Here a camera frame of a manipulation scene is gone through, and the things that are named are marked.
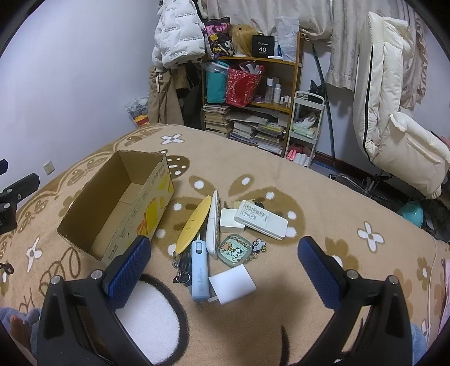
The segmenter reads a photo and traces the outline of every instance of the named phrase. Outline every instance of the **wall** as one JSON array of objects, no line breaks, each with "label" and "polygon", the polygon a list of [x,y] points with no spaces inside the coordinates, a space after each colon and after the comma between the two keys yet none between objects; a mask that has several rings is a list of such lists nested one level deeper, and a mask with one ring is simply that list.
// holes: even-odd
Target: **wall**
[{"label": "wall", "polygon": [[[429,58],[427,92],[421,104],[416,105],[412,114],[415,120],[424,128],[438,135],[450,137],[450,62],[428,28],[425,29],[425,39]],[[330,60],[329,48],[321,44],[316,44],[315,46],[325,75]],[[310,80],[314,80],[319,85],[319,73],[309,44],[306,45],[303,65],[301,89],[308,90]],[[333,119],[336,158],[366,172],[376,173],[378,169],[368,161],[356,141],[351,119],[353,93],[347,89],[339,89],[330,85],[327,88]],[[317,150],[331,155],[327,114],[324,114]],[[405,184],[400,184],[398,181],[388,182],[391,182],[403,191],[407,190]]]},{"label": "wall", "polygon": [[147,95],[157,4],[45,0],[28,17],[0,57],[0,192],[32,172],[42,187],[135,128],[123,106]]}]

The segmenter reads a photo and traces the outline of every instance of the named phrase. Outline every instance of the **red patterned bag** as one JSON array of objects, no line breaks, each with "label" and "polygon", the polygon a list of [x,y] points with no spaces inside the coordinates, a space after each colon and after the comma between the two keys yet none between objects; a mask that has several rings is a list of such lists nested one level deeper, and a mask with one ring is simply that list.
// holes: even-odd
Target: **red patterned bag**
[{"label": "red patterned bag", "polygon": [[225,102],[236,107],[245,107],[253,100],[261,75],[242,71],[239,66],[230,66],[226,81]]}]

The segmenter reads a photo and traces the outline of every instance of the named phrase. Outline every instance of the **electrical outlet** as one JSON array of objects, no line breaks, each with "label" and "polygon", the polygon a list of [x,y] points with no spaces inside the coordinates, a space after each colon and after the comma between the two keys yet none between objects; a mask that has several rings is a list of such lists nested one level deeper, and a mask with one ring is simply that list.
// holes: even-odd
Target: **electrical outlet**
[{"label": "electrical outlet", "polygon": [[55,167],[53,166],[53,163],[49,161],[47,164],[44,165],[44,170],[47,173],[47,175],[50,175],[55,171]]}]

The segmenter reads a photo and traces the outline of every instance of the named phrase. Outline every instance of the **cardboard box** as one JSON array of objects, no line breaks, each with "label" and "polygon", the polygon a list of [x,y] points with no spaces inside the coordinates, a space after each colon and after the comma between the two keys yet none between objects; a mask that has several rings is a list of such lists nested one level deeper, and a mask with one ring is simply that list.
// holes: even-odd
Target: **cardboard box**
[{"label": "cardboard box", "polygon": [[137,235],[152,238],[173,192],[164,154],[118,151],[83,187],[58,234],[108,265]]}]

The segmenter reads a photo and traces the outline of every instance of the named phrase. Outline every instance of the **patterned blanket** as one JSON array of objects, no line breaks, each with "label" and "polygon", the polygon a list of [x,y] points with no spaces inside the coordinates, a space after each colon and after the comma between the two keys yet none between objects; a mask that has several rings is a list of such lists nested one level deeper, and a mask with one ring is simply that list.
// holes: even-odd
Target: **patterned blanket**
[{"label": "patterned blanket", "polygon": [[[411,321],[422,329],[428,345],[436,338],[445,297],[441,261],[450,259],[447,244],[310,169],[177,125],[154,124],[118,139],[60,174],[26,203],[17,215],[18,228],[0,236],[0,259],[15,268],[11,276],[0,271],[0,306],[27,313],[42,306],[55,274],[84,278],[102,267],[72,248],[56,228],[83,186],[119,149],[166,153],[175,187],[152,239],[145,276],[118,312],[132,337],[144,340],[138,345],[153,363],[287,365],[300,360],[332,316],[297,258],[297,243],[304,235],[312,236],[344,269],[373,279],[395,274]],[[194,303],[185,286],[172,282],[174,243],[195,207],[215,189],[222,206],[255,198],[289,222],[282,241],[245,230],[248,240],[260,239],[265,245],[246,264],[257,289],[226,306]],[[210,274],[226,269],[210,260]]]}]

